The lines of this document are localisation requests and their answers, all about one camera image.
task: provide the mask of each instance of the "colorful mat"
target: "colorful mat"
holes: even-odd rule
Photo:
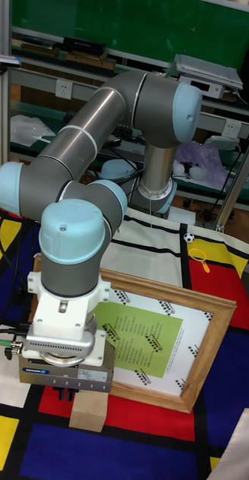
[[[136,228],[150,228],[148,222],[142,225],[140,221],[138,217],[133,218],[131,212],[125,220],[127,223],[134,222]],[[10,232],[6,243],[7,255],[15,262],[17,238],[14,237],[17,228],[12,220],[7,222],[11,222],[6,225]],[[158,223],[157,230],[167,233],[163,224]],[[201,230],[193,231],[196,241],[201,242],[198,248],[203,250],[202,242],[207,242],[204,249],[208,253],[206,262],[211,271],[203,275],[201,262],[192,260],[188,255],[189,245],[184,241],[186,231],[186,227],[181,225],[173,233],[174,245],[178,246],[173,253],[180,262],[178,269],[184,287],[234,299],[238,305],[193,412],[175,412],[109,396],[102,432],[90,433],[68,427],[72,405],[60,401],[57,391],[32,385],[27,392],[19,394],[22,403],[15,400],[11,405],[9,399],[3,397],[0,401],[0,479],[208,478],[224,452],[243,409],[249,408],[249,301],[239,278],[248,253],[233,249],[229,243],[225,247],[227,242],[223,241],[217,240],[218,245],[215,245],[213,238],[201,238]],[[116,239],[114,248],[116,242],[122,243],[125,248],[140,250],[140,243],[135,239],[133,244],[129,238]],[[223,249],[222,263],[214,246]],[[142,248],[145,252],[150,251],[146,243]],[[24,275],[32,268],[31,249],[32,230],[26,224],[20,251]],[[172,254],[165,252],[162,244],[155,245],[153,253],[161,256]],[[10,298],[13,276],[4,259],[0,259],[0,316]],[[18,320],[24,315],[23,306],[11,306],[6,318]],[[11,362],[0,356],[1,363],[5,369]]]

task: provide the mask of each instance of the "picture frame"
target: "picture frame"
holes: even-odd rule
[[[111,283],[112,289],[212,313],[180,396],[146,390],[115,380],[110,390],[111,395],[190,413],[227,332],[236,302],[105,268],[100,269],[100,274],[103,280]]]

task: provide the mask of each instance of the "wooden block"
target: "wooden block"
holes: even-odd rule
[[[93,58],[83,55],[72,55],[72,53],[68,53],[65,58],[71,62],[84,63],[86,65],[93,65],[94,67],[106,68],[107,70],[116,69],[116,60],[113,60],[113,58],[94,60]]]
[[[76,50],[72,50],[71,52],[72,55],[79,56],[79,57],[86,57],[87,59],[93,59],[93,60],[104,60],[107,57],[107,51],[103,52],[102,55],[99,55],[98,57],[96,55],[91,55],[91,53],[85,53],[85,52],[77,52]]]
[[[107,416],[108,394],[79,390],[75,394],[69,426],[101,432]]]

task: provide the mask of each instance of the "white fabric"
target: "white fabric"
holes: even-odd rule
[[[208,480],[249,480],[249,408],[244,409],[217,466]]]
[[[140,211],[127,209],[130,218],[150,223],[150,216]],[[164,232],[161,229],[143,226],[135,221],[124,220],[114,235],[117,242],[127,242],[157,249],[166,248],[180,254],[180,223],[162,218],[151,217],[152,225],[162,226],[177,233]],[[101,261],[101,267],[117,272],[148,278],[165,284],[182,287],[181,261],[171,253],[156,253],[139,248],[110,243]]]
[[[19,358],[8,361],[0,346],[0,404],[23,408],[29,388],[28,383],[20,383]]]

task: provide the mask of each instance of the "black device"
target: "black device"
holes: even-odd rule
[[[86,40],[85,38],[77,37],[64,37],[63,48],[65,52],[76,52],[89,53],[94,56],[101,56],[106,50],[106,44],[101,42],[93,42],[91,40]]]

